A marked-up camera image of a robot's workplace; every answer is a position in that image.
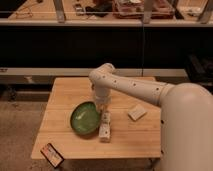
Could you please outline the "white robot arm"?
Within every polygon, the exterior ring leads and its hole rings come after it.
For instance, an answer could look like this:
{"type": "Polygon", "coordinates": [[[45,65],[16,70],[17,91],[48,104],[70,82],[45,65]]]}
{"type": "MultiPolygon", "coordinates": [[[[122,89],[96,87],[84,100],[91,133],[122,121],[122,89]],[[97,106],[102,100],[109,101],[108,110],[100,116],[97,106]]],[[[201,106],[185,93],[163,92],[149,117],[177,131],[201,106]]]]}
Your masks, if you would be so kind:
{"type": "Polygon", "coordinates": [[[118,76],[105,63],[89,73],[94,99],[112,89],[161,108],[161,171],[213,171],[213,94],[195,83],[169,84],[118,76]]]}

